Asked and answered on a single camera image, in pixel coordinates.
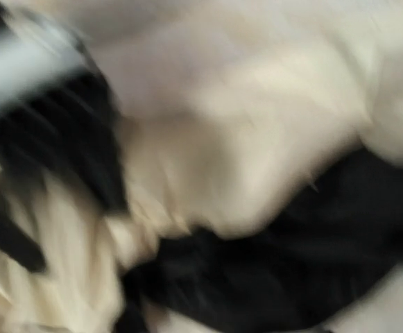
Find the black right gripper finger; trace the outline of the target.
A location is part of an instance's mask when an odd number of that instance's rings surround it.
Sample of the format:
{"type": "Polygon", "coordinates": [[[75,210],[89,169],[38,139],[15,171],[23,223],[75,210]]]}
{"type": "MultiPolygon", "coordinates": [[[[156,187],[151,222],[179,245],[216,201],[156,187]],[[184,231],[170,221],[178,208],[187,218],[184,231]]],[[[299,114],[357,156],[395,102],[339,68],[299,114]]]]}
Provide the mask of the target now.
{"type": "Polygon", "coordinates": [[[0,168],[27,194],[50,171],[77,178],[107,213],[126,213],[119,116],[101,70],[77,34],[0,4],[0,168]]]}

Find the beige folding umbrella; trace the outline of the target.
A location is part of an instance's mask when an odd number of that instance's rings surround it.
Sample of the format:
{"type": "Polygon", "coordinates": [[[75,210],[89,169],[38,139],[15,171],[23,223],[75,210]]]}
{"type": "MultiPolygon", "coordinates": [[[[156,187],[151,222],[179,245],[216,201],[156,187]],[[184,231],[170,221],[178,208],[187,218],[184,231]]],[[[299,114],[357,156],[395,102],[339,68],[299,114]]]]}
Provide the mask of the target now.
{"type": "Polygon", "coordinates": [[[128,211],[0,168],[0,332],[403,332],[403,1],[0,1],[79,36],[128,211]]]}

